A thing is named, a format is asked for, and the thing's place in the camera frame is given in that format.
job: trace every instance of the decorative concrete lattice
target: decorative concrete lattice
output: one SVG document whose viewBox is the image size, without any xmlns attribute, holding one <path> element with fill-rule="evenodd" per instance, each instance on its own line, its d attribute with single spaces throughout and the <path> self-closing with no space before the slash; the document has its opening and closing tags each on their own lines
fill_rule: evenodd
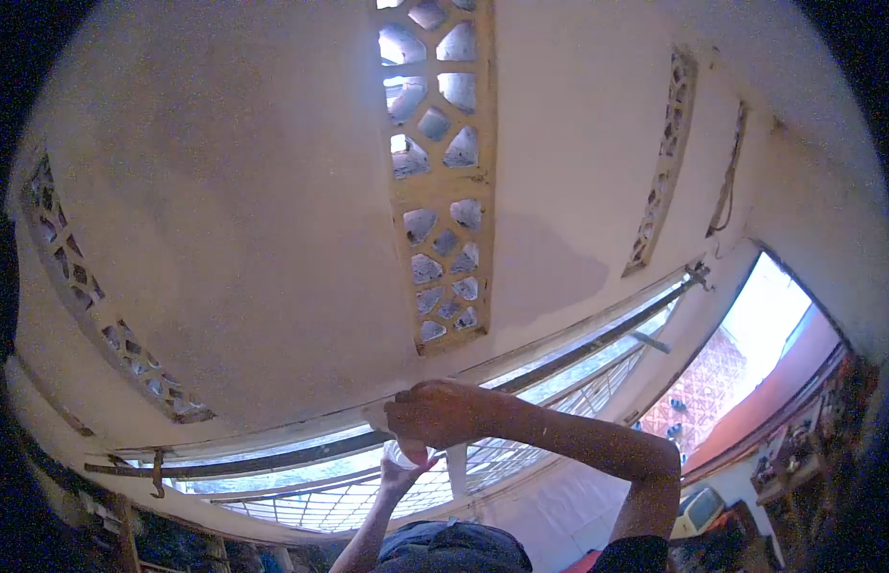
<svg viewBox="0 0 889 573">
<path fill-rule="evenodd" d="M 747 105 L 741 102 L 737 109 L 737 125 L 734 127 L 734 147 L 731 148 L 731 160 L 728 163 L 728 168 L 725 170 L 725 182 L 721 185 L 719 202 L 715 205 L 715 213 L 709 223 L 706 237 L 722 231 L 730 223 L 730 212 L 734 207 L 734 174 L 737 171 L 737 161 L 741 157 L 741 146 L 743 145 L 743 134 L 745 131 L 747 131 Z M 725 204 L 728 205 L 728 216 L 725 217 L 724 223 L 721 223 L 721 214 L 725 210 Z"/>
<path fill-rule="evenodd" d="M 41 258 L 50 280 L 107 361 L 175 422 L 189 424 L 212 418 L 212 412 L 190 396 L 138 341 L 98 284 L 62 210 L 46 152 L 25 184 L 21 202 L 31 219 L 34 240 L 43 249 Z"/>
<path fill-rule="evenodd" d="M 375 0 L 398 251 L 416 350 L 487 332 L 495 185 L 488 0 Z"/>
<path fill-rule="evenodd" d="M 671 81 L 667 97 L 665 131 L 658 151 L 658 162 L 652 189 L 648 192 L 645 215 L 639 223 L 633 252 L 622 275 L 625 277 L 646 267 L 655 251 L 661 227 L 674 196 L 680 166 L 687 150 L 689 125 L 693 117 L 696 94 L 697 65 L 687 52 L 674 50 L 671 54 Z"/>
</svg>

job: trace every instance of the light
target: light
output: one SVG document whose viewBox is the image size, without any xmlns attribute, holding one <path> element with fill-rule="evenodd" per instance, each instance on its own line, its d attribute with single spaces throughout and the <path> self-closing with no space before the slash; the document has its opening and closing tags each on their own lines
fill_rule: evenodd
<svg viewBox="0 0 889 573">
<path fill-rule="evenodd" d="M 390 60 L 395 64 L 403 63 L 403 52 L 397 43 L 387 38 L 378 38 L 378 45 L 381 46 L 381 57 Z"/>
<path fill-rule="evenodd" d="M 391 138 L 391 153 L 406 151 L 406 136 L 398 133 Z"/>
<path fill-rule="evenodd" d="M 388 87 L 392 87 L 394 85 L 403 85 L 406 82 L 406 78 L 402 75 L 395 75 L 392 78 L 385 78 L 384 85 Z"/>
</svg>

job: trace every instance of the person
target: person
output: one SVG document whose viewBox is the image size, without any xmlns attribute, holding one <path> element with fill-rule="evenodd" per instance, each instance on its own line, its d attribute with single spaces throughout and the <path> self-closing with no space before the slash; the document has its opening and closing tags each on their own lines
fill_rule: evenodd
<svg viewBox="0 0 889 573">
<path fill-rule="evenodd" d="M 399 437 L 442 450 L 499 437 L 571 457 L 631 483 L 610 543 L 592 572 L 665 571 L 680 497 L 677 447 L 663 438 L 609 422 L 563 414 L 517 397 L 452 381 L 420 382 L 385 405 Z M 381 462 L 381 489 L 369 517 L 331 573 L 531 571 L 508 532 L 467 522 L 417 521 L 387 538 L 394 508 L 433 458 L 416 469 Z"/>
</svg>

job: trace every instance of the window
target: window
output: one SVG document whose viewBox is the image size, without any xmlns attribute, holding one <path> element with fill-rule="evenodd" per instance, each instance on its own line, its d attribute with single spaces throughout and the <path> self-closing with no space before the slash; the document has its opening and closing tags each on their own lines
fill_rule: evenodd
<svg viewBox="0 0 889 573">
<path fill-rule="evenodd" d="M 528 381 L 530 375 L 550 370 L 514 392 L 524 400 L 570 414 L 596 417 L 611 396 L 626 381 L 649 348 L 630 336 L 633 331 L 656 337 L 672 315 L 679 296 L 691 282 L 678 275 L 657 289 L 649 300 L 618 311 L 619 317 L 593 327 L 587 335 L 544 351 L 524 366 L 483 384 L 502 389 Z M 331 444 L 334 440 L 363 435 L 370 428 L 359 426 L 344 432 L 314 438 L 297 445 L 245 454 L 245 459 L 305 447 Z M 186 493 L 259 519 L 281 522 L 320 532 L 339 532 L 359 527 L 380 486 L 382 445 L 354 451 L 345 456 L 319 459 L 304 466 L 261 472 L 258 475 L 183 479 L 175 484 Z M 551 456 L 549 452 L 497 438 L 467 446 L 466 492 L 473 493 L 531 467 Z M 222 456 L 206 463 L 232 461 Z M 449 479 L 447 460 L 420 478 L 403 499 L 394 517 L 409 515 L 451 501 L 455 493 Z"/>
<path fill-rule="evenodd" d="M 416 295 L 414 339 L 425 355 L 488 328 L 495 232 L 495 93 L 486 65 L 494 47 L 491 2 L 377 6 L 398 252 L 409 263 L 403 266 Z M 458 200 L 440 201 L 440 189 Z"/>
<path fill-rule="evenodd" d="M 693 118 L 696 76 L 696 62 L 687 52 L 674 50 L 671 54 L 671 80 L 667 93 L 665 130 L 661 137 L 661 148 L 658 150 L 652 186 L 648 191 L 645 215 L 639 223 L 633 251 L 623 270 L 624 277 L 648 265 L 658 237 L 661 235 L 661 227 L 665 223 L 687 149 L 689 125 Z"/>
</svg>

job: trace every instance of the white wall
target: white wall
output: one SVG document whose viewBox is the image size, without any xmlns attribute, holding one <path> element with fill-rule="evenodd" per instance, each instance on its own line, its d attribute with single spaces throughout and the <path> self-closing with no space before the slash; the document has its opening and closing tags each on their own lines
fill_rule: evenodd
<svg viewBox="0 0 889 573">
<path fill-rule="evenodd" d="M 790 130 L 747 165 L 747 232 L 771 246 L 874 364 L 889 357 L 889 215 L 850 172 Z"/>
</svg>

